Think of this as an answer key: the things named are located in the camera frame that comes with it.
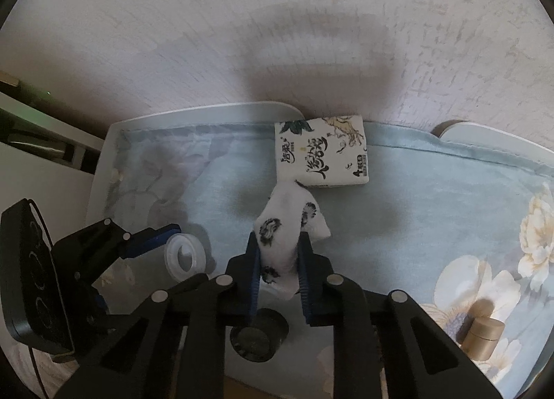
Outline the black round jar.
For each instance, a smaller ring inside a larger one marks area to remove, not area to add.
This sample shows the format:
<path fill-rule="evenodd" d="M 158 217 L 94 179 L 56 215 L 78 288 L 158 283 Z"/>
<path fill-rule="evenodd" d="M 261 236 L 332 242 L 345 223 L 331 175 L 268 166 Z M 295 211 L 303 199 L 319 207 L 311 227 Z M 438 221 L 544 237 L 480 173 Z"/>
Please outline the black round jar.
<path fill-rule="evenodd" d="M 259 309 L 250 324 L 234 327 L 230 343 L 236 354 L 249 362 L 268 362 L 289 334 L 289 325 L 279 312 Z"/>

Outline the white panda sock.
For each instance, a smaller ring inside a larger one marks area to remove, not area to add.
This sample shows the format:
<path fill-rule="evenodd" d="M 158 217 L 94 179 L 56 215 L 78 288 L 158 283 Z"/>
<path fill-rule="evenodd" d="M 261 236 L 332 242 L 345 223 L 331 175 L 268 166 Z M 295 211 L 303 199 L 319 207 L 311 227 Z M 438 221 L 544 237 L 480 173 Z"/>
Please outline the white panda sock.
<path fill-rule="evenodd" d="M 331 236 L 312 193 L 294 181 L 277 182 L 253 225 L 260 250 L 263 285 L 288 301 L 300 288 L 297 244 L 302 232 L 315 243 Z"/>

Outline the clear tape roll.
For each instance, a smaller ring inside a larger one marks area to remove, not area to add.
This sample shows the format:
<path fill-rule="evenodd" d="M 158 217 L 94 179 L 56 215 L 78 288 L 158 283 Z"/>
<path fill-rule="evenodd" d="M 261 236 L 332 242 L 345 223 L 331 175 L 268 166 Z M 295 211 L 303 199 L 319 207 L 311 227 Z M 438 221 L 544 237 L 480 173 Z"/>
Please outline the clear tape roll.
<path fill-rule="evenodd" d="M 206 272 L 207 253 L 194 235 L 174 234 L 165 244 L 164 264 L 175 281 L 183 282 L 198 273 Z"/>

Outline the blue floral table cloth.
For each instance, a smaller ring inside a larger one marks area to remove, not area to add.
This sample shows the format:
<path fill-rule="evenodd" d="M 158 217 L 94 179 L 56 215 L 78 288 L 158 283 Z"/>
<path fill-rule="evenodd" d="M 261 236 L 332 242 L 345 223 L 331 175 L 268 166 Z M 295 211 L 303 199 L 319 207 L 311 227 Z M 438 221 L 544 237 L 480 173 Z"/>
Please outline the blue floral table cloth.
<path fill-rule="evenodd" d="M 484 308 L 505 324 L 483 373 L 506 398 L 529 383 L 553 326 L 553 169 L 425 132 L 367 124 L 369 181 L 315 192 L 314 245 L 363 288 L 407 293 L 451 337 Z M 269 124 L 120 131 L 100 215 L 129 232 L 176 223 L 207 272 L 241 253 L 276 183 Z"/>

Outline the tan cylindrical bottle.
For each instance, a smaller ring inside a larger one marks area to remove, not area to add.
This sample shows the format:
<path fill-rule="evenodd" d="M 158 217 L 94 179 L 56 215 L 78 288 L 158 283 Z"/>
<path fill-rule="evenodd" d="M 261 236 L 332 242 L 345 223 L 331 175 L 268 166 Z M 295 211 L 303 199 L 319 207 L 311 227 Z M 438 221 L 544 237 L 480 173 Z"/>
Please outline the tan cylindrical bottle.
<path fill-rule="evenodd" d="M 492 317 L 476 317 L 461 344 L 462 351 L 475 362 L 487 361 L 494 352 L 505 324 Z"/>

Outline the open cardboard box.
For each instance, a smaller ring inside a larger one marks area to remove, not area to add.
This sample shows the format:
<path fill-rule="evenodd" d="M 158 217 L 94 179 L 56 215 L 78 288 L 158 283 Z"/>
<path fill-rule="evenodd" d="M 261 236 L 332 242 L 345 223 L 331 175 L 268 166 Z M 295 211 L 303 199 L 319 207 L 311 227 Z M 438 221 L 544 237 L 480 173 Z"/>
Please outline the open cardboard box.
<path fill-rule="evenodd" d="M 285 385 L 251 385 L 236 378 L 225 377 L 223 382 L 224 398 L 332 398 L 332 394 L 321 387 L 315 389 L 295 388 Z"/>

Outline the white tissue pack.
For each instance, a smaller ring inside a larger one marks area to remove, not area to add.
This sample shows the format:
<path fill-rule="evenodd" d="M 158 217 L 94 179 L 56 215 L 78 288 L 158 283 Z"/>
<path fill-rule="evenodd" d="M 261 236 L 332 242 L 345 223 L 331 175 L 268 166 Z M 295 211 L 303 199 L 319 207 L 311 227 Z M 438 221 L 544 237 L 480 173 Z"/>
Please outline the white tissue pack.
<path fill-rule="evenodd" d="M 279 182 L 341 187 L 369 182 L 364 121 L 359 115 L 274 124 Z"/>

